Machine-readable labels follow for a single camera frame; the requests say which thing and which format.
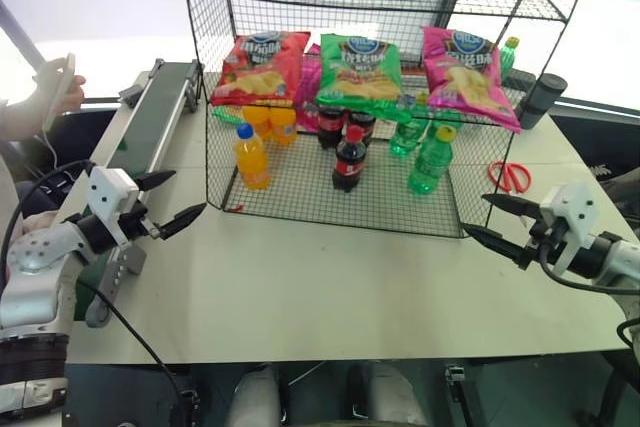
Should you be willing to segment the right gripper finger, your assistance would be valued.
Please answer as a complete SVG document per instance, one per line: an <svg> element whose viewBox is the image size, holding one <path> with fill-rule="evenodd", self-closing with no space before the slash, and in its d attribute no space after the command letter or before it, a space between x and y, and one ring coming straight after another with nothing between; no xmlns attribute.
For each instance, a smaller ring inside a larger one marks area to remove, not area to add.
<svg viewBox="0 0 640 427"><path fill-rule="evenodd" d="M501 234L486 227L462 223L464 232L480 243L483 247L500 254L514 262L518 267L527 267L525 262L525 249L503 238Z"/></svg>
<svg viewBox="0 0 640 427"><path fill-rule="evenodd" d="M533 203L525 198L509 194L483 194L482 199L492 206L518 217L533 217Z"/></svg>

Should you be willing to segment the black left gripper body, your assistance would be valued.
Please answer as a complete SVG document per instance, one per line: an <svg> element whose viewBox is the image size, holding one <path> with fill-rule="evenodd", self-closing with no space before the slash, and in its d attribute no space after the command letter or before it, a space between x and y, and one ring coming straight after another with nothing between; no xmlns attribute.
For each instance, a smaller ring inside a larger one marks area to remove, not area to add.
<svg viewBox="0 0 640 427"><path fill-rule="evenodd" d="M125 237L134 241L149 236L153 239L166 239L161 226L147 217L148 208L142 202L135 202L129 212L122 213L118 225Z"/></svg>

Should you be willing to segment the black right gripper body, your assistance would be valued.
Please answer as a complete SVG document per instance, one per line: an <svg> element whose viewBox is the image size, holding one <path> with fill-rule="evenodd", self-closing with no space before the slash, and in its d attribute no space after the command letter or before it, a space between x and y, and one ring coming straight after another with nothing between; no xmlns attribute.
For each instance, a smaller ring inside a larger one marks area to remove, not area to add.
<svg viewBox="0 0 640 427"><path fill-rule="evenodd" d="M531 263L538 261L541 247L553 232L553 221L543 216L538 204L526 207L524 216L533 219L534 223L529 229L529 240L519 257L520 267L528 267Z"/></svg>

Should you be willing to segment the person's hand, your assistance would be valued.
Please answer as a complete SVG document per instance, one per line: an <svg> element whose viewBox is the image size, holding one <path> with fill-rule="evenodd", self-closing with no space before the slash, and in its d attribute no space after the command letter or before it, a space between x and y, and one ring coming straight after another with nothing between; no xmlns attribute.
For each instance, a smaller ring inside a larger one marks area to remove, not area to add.
<svg viewBox="0 0 640 427"><path fill-rule="evenodd" d="M77 111L85 100L83 86L86 79L81 75L75 75L68 90L56 104L54 112L58 115Z"/></svg>

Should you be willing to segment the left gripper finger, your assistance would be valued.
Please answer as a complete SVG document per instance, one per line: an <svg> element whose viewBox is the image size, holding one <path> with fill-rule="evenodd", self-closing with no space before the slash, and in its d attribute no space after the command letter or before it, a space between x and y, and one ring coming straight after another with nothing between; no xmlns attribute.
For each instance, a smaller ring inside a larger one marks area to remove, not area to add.
<svg viewBox="0 0 640 427"><path fill-rule="evenodd" d="M147 172L136 176L134 178L134 183L136 184L140 192L147 192L161 186L175 174L175 170L158 170Z"/></svg>
<svg viewBox="0 0 640 427"><path fill-rule="evenodd" d="M161 225L158 228L160 238L162 240L167 240L170 237L173 237L177 233L181 232L182 230L186 229L198 218L198 216L203 212L206 206L206 202L195 204L175 214L174 218L171 221Z"/></svg>

